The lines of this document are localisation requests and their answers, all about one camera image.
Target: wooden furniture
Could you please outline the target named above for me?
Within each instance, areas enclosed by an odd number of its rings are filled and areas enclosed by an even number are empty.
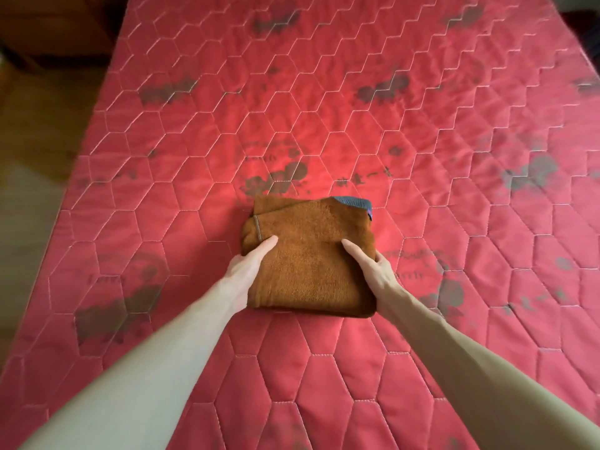
[[[0,0],[0,43],[23,58],[112,52],[106,0]]]

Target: red quilted mattress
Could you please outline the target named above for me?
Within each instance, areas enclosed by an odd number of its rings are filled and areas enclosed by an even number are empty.
[[[598,423],[599,138],[600,81],[549,0],[130,0],[2,448],[207,290],[260,193],[370,199],[409,291]],[[380,316],[252,310],[170,445],[475,447]]]

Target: left hand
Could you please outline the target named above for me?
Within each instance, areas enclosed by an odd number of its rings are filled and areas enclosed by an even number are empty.
[[[260,263],[270,250],[277,244],[276,235],[267,238],[246,256],[239,254],[231,259],[223,279],[233,288],[233,311],[236,313],[248,305],[248,289],[259,273]]]

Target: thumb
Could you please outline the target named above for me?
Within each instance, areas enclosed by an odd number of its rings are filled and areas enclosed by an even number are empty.
[[[266,256],[266,253],[268,253],[270,250],[275,248],[275,245],[277,244],[278,240],[279,240],[279,238],[277,237],[277,235],[273,235],[273,236],[267,238],[265,241],[263,241],[261,244],[259,244],[255,249],[253,249],[248,254],[248,256],[256,257],[259,261],[262,261],[263,257]]]
[[[373,259],[371,259],[369,256],[367,256],[364,251],[362,249],[360,249],[359,246],[357,246],[356,244],[352,243],[350,240],[347,239],[343,239],[341,241],[341,244],[344,246],[344,249],[346,250],[346,252],[351,255],[354,260],[356,260],[358,262],[358,264],[361,266],[361,268],[364,270],[367,267],[371,267],[374,264]]]

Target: brown knit fabric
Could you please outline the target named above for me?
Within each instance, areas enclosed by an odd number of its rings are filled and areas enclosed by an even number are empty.
[[[248,306],[313,311],[368,318],[373,293],[356,261],[344,250],[347,238],[375,258],[367,212],[336,201],[259,196],[242,228],[242,254],[277,235],[277,246],[260,265]]]

